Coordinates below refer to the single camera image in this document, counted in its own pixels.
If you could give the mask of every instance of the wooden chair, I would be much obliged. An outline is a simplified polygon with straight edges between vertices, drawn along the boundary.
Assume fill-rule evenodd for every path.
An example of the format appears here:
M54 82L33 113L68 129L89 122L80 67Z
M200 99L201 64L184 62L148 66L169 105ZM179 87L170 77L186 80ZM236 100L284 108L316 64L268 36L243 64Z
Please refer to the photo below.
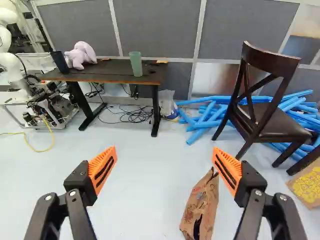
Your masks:
M312 164L317 158L320 157L320 145L315 147L311 152L309 152L306 156L300 159L300 161L296 162L293 166L287 169L287 173L292 176L302 171L310 164Z
M300 126L290 116L278 108L286 88L299 65L300 58L282 55L259 49L247 41L243 42L239 73L232 93L230 103L224 118L214 133L212 140L216 140L224 129L228 120L245 139L245 144L235 156L240 159L253 143L292 143L273 162L274 168L283 163L297 150L311 133ZM269 73L264 79L253 86L249 86L248 65ZM271 102L252 103L252 93L271 81L282 77ZM244 93L240 96L240 87L244 83ZM238 105L246 97L247 105Z

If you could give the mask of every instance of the brown paper bag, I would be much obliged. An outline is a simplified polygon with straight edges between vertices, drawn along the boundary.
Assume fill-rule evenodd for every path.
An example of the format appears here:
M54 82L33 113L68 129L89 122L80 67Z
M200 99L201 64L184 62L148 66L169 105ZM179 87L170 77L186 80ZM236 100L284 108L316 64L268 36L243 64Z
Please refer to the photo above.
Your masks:
M320 157L286 185L308 209L320 206Z
M219 200L219 174L214 168L193 187L181 219L186 240L210 240Z

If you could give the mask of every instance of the green cup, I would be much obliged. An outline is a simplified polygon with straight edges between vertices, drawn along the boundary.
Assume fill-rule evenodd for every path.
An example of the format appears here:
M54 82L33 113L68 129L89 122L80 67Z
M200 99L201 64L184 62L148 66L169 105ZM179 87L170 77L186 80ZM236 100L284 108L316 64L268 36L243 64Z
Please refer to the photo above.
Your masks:
M129 52L131 67L133 70L133 75L135 77L142 76L142 63L141 63L141 52L131 51Z

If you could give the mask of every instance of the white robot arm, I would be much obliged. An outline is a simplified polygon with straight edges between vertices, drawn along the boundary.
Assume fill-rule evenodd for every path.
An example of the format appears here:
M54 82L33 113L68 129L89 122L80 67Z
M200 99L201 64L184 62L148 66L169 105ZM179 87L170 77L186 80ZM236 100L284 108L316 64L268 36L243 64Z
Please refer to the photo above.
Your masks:
M1 0L0 3L0 67L4 69L1 78L4 78L16 88L25 89L29 94L24 76L20 71L20 60L8 50L11 46L11 33L8 24L16 23L18 19L16 6L10 0Z

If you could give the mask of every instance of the black desk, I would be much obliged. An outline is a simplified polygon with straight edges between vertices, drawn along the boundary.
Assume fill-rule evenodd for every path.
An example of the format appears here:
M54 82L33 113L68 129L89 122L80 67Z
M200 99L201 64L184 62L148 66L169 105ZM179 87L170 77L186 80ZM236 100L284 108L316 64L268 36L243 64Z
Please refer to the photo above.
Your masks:
M93 112L84 96L78 82L99 82L115 84L135 84L150 85L152 91L153 117L151 136L156 137L160 124L160 108L158 98L158 86L165 78L167 64L156 64L156 61L142 61L143 75L141 77L133 76L130 60L112 59L103 61L98 59L98 64L85 65L84 70L79 71L71 69L69 74L62 74L57 68L43 74L41 80L66 81L70 93L74 96L75 101L83 110L86 119L80 125L79 130L84 131L87 126L98 116L107 106L102 103Z

